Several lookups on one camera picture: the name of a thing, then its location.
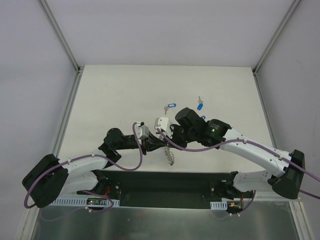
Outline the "metal key ring disc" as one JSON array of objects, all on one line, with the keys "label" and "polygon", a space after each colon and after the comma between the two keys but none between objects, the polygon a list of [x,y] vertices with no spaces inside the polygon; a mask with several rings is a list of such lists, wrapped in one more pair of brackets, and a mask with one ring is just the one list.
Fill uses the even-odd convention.
[{"label": "metal key ring disc", "polygon": [[171,151],[171,149],[168,146],[165,146],[162,149],[163,149],[163,153],[164,153],[166,159],[168,160],[169,165],[173,166],[175,163],[175,157],[174,157],[173,152]]}]

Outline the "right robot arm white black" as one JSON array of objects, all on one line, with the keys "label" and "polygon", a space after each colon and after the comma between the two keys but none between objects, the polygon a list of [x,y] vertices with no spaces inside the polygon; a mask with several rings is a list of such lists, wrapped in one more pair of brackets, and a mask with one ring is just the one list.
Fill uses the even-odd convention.
[{"label": "right robot arm white black", "polygon": [[197,142],[236,154],[263,168],[256,172],[236,172],[225,184],[225,192],[237,197],[251,190],[273,190],[286,199],[298,198],[305,169],[305,155],[295,149],[279,150],[258,143],[229,124],[218,120],[204,120],[194,110],[185,107],[175,116],[176,124],[168,125],[168,136],[178,146]]}]

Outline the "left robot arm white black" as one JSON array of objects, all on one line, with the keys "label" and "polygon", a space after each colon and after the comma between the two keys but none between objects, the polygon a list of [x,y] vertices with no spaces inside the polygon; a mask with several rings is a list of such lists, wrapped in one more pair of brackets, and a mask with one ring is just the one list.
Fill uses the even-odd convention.
[{"label": "left robot arm white black", "polygon": [[[149,132],[148,127],[134,123],[133,133],[125,135],[118,128],[110,129],[103,143],[92,153],[59,159],[54,154],[45,155],[24,177],[22,185],[27,191],[23,204],[26,209],[44,208],[60,195],[88,190],[99,195],[105,191],[106,183],[99,173],[109,167],[126,172],[138,170],[143,157],[148,153],[167,146],[168,142]],[[126,168],[118,164],[119,150],[139,151],[136,167]]]}]

